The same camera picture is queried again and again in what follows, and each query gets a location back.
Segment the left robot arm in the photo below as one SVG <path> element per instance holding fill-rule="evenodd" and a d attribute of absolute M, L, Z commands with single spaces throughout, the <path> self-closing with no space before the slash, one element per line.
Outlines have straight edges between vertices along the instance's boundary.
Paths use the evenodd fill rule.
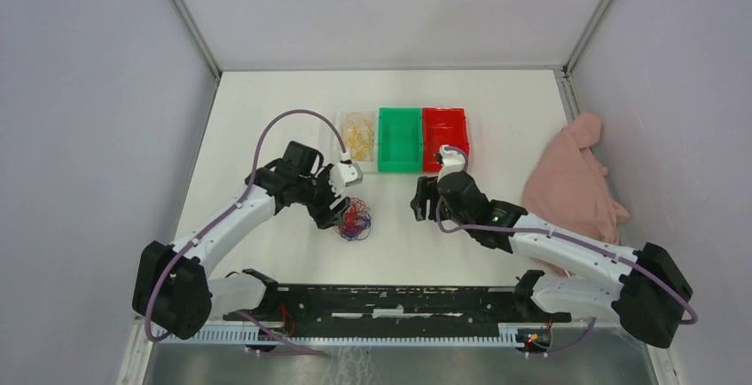
<path fill-rule="evenodd" d="M 304 206 L 316 227 L 327 230 L 344 223 L 351 199 L 346 188 L 363 180 L 359 165 L 343 153 L 324 163 L 323 154 L 290 142 L 284 154 L 256 169 L 223 211 L 182 238 L 153 241 L 141 253 L 132 309 L 166 336 L 187 340 L 211 318 L 247 309 L 255 318 L 272 318 L 278 295 L 267 281 L 249 273 L 210 277 L 218 264 L 255 228 L 283 208 Z"/>

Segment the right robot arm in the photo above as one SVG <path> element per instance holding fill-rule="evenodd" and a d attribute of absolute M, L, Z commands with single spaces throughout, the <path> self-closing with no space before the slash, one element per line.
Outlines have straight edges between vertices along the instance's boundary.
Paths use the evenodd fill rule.
<path fill-rule="evenodd" d="M 542 271 L 523 275 L 512 307 L 524 321 L 544 313 L 614 320 L 632 337 L 667 349 L 680 326 L 699 320 L 685 275 L 654 243 L 635 249 L 584 237 L 518 205 L 488 198 L 464 171 L 419 177 L 410 206 L 417 220 L 431 220 L 441 232 L 465 232 L 485 248 L 571 272 L 569 279 Z M 445 227 L 447 221 L 454 227 Z"/>

